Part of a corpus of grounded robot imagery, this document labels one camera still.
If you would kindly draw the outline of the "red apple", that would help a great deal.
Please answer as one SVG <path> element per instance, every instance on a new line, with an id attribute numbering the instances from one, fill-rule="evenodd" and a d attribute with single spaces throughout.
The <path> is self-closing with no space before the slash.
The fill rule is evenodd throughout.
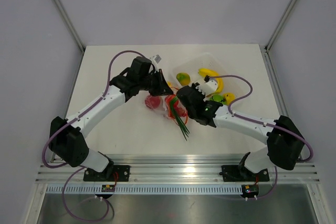
<path id="1" fill-rule="evenodd" d="M 165 97 L 165 103 L 168 108 L 173 108 L 174 106 L 178 106 L 179 100 L 176 95 L 168 95 Z"/>

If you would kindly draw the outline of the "clear orange-zip bag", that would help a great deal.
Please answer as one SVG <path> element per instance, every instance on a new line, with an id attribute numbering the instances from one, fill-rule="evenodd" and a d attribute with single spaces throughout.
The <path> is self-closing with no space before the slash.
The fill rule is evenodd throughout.
<path id="1" fill-rule="evenodd" d="M 144 105 L 152 112 L 161 115 L 167 119 L 173 120 L 177 124 L 175 112 L 182 120 L 184 125 L 188 122 L 188 114 L 186 108 L 182 106 L 181 102 L 176 97 L 176 93 L 179 90 L 177 85 L 172 82 L 167 82 L 168 86 L 172 89 L 172 95 L 157 96 L 147 95 L 144 99 Z"/>

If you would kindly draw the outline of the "purple grape bunch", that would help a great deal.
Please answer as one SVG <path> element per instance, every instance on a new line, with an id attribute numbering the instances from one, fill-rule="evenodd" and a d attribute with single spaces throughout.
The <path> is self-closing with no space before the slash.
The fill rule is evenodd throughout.
<path id="1" fill-rule="evenodd" d="M 179 117 L 184 118 L 187 116 L 187 111 L 184 107 L 174 106 L 173 108 L 177 112 Z M 169 108 L 169 117 L 174 118 L 173 111 L 171 108 Z"/>

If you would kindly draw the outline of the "green spring onion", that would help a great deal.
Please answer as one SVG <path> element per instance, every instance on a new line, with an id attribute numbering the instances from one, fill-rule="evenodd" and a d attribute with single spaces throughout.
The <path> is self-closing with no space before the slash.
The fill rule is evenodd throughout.
<path id="1" fill-rule="evenodd" d="M 177 125 L 179 126 L 179 128 L 180 128 L 180 130 L 181 130 L 181 132 L 183 134 L 183 137 L 187 141 L 187 138 L 189 137 L 190 132 L 189 132 L 187 126 L 185 125 L 185 123 L 178 116 L 177 112 L 173 108 L 171 108 L 171 109 L 173 111 L 174 119 L 177 122 Z"/>

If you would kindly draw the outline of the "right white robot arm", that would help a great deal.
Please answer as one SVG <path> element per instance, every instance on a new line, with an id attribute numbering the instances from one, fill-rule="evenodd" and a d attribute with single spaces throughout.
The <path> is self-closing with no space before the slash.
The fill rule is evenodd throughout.
<path id="1" fill-rule="evenodd" d="M 226 105 L 206 100 L 197 87 L 182 87 L 176 96 L 197 123 L 233 130 L 265 144 L 259 151 L 246 153 L 230 179 L 252 181 L 264 169 L 276 166 L 293 170 L 299 162 L 304 138 L 290 118 L 282 115 L 276 120 L 260 121 L 238 115 Z"/>

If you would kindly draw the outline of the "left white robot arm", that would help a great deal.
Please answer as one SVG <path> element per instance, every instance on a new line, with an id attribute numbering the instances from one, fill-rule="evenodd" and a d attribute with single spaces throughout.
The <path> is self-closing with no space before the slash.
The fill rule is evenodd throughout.
<path id="1" fill-rule="evenodd" d="M 102 181 L 113 176 L 114 162 L 106 155 L 90 149 L 86 137 L 110 112 L 125 104 L 140 91 L 153 97 L 173 93 L 161 69 L 150 59 L 138 56 L 130 67 L 114 78 L 108 78 L 107 88 L 90 104 L 67 119 L 56 117 L 50 127 L 48 148 L 71 167 L 85 167 Z"/>

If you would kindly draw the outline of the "red pomegranate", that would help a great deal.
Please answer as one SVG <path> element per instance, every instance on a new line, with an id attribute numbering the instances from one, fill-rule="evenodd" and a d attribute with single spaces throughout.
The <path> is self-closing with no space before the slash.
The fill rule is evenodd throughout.
<path id="1" fill-rule="evenodd" d="M 161 102 L 162 98 L 160 96 L 155 97 L 148 95 L 144 100 L 145 106 L 152 110 L 157 109 L 161 105 Z"/>

